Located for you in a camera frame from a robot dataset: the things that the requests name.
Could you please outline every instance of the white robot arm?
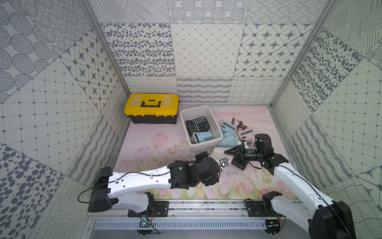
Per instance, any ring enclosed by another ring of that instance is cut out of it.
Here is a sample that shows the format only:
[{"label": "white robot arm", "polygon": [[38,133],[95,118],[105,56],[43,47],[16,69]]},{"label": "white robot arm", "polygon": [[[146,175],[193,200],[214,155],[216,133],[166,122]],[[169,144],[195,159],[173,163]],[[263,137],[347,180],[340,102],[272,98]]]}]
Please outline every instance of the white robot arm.
[{"label": "white robot arm", "polygon": [[268,135],[257,134],[255,138],[256,150],[249,149],[243,143],[226,150],[226,158],[219,160],[203,152],[195,156],[195,161],[175,161],[168,166],[143,172],[124,174],[112,172],[110,167],[102,168],[94,181],[88,211],[121,208],[132,210],[141,217],[149,216],[155,209],[153,195],[136,192],[149,189],[188,189],[200,182],[205,186],[214,185],[219,182],[218,173],[233,158],[231,164],[242,170],[249,161],[260,162],[263,168],[284,182],[305,205],[302,207],[281,193],[272,191],[263,195],[262,211],[284,215],[307,231],[313,239],[355,239],[349,206],[324,195],[300,175],[287,159],[275,154]]}]

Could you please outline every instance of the pink floral mat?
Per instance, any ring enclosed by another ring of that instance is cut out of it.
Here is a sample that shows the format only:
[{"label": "pink floral mat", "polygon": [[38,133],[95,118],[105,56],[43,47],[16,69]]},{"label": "pink floral mat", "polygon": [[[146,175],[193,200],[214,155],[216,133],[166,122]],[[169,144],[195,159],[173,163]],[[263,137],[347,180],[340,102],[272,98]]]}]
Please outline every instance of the pink floral mat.
[{"label": "pink floral mat", "polygon": [[[186,108],[191,107],[180,106],[178,113]],[[222,120],[231,122],[234,117],[253,128],[255,133],[267,133],[272,139],[275,153],[289,159],[266,106],[211,106],[211,109],[218,123]],[[151,170],[175,160],[194,160],[180,116],[176,125],[131,123],[114,171]],[[260,199],[264,193],[273,190],[281,192],[289,199],[297,199],[283,182],[267,170],[248,165],[242,171],[231,165],[223,169],[220,182],[215,185],[205,187],[199,184],[188,190],[152,189],[150,192],[156,199]]]}]

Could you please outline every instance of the toolbox handle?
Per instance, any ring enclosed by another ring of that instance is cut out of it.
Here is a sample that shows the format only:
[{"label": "toolbox handle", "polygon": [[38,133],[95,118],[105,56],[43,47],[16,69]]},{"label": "toolbox handle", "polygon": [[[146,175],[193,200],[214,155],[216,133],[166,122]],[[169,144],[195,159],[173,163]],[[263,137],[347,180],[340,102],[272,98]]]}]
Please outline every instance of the toolbox handle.
[{"label": "toolbox handle", "polygon": [[154,99],[148,100],[149,102],[146,104],[145,101],[142,101],[141,107],[160,107],[161,101],[156,101]]}]

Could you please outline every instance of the wall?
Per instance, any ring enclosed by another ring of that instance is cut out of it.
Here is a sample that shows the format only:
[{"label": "wall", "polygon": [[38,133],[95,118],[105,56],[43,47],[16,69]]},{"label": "wall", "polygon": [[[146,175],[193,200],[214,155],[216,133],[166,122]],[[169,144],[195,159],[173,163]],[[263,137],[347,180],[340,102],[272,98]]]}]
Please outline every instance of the wall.
[{"label": "wall", "polygon": [[326,0],[90,0],[132,93],[269,104]]},{"label": "wall", "polygon": [[274,106],[300,172],[382,236],[382,1],[338,0]]},{"label": "wall", "polygon": [[0,237],[75,238],[127,94],[77,0],[1,1],[0,32]]}]

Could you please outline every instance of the yellow toolbox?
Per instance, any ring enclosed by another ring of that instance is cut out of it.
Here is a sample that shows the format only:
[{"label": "yellow toolbox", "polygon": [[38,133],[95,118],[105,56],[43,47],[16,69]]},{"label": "yellow toolbox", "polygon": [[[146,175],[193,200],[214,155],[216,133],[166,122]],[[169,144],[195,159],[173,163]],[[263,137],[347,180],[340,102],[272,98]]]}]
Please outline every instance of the yellow toolbox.
[{"label": "yellow toolbox", "polygon": [[176,124],[178,105],[174,94],[131,94],[125,114],[135,124]]}]

